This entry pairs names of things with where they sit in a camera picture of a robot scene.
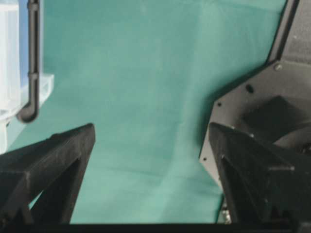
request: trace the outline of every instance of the teal fabric backdrop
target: teal fabric backdrop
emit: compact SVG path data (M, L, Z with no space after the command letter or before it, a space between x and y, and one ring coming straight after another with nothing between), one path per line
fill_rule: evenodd
M219 90L264 64L285 0L46 0L55 89L11 149L88 122L72 223L213 222L198 162Z

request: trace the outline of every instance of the green tablecloth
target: green tablecloth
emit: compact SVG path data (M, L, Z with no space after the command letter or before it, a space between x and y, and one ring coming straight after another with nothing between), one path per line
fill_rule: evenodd
M213 222L198 162L215 92L264 64L285 0L47 0L55 89L18 148L88 122L72 223Z

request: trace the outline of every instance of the black metal bracket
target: black metal bracket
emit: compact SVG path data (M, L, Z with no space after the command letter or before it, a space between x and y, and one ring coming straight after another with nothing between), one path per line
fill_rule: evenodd
M29 100L17 115L23 123L30 123L39 113L40 94L40 1L28 1L29 14Z
M233 223L311 229L310 12L310 0L288 0L266 65L214 103L200 162Z
M0 232L69 223L94 143L94 126L88 124L2 155Z
M281 143L277 142L281 138L304 128L303 124L311 119L308 108L311 102L310 12L309 0L287 1L267 64L215 101L210 123L216 122L277 144ZM208 131L209 128L200 162L221 187ZM299 136L296 133L296 138L304 141L306 131L300 131ZM284 147L299 147L297 143L284 145L284 141L285 138Z

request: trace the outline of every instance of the black tube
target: black tube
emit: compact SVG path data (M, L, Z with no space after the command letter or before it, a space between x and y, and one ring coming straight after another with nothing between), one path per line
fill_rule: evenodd
M30 123L39 113L39 74L40 74L40 0L28 1L29 20L29 100L18 113L23 123Z

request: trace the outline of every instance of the screw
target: screw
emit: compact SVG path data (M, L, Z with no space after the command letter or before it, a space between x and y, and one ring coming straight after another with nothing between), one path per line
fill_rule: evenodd
M281 64L276 64L275 66L274 66L274 70L275 71L280 71L280 70L282 70L283 69L283 66L281 65Z

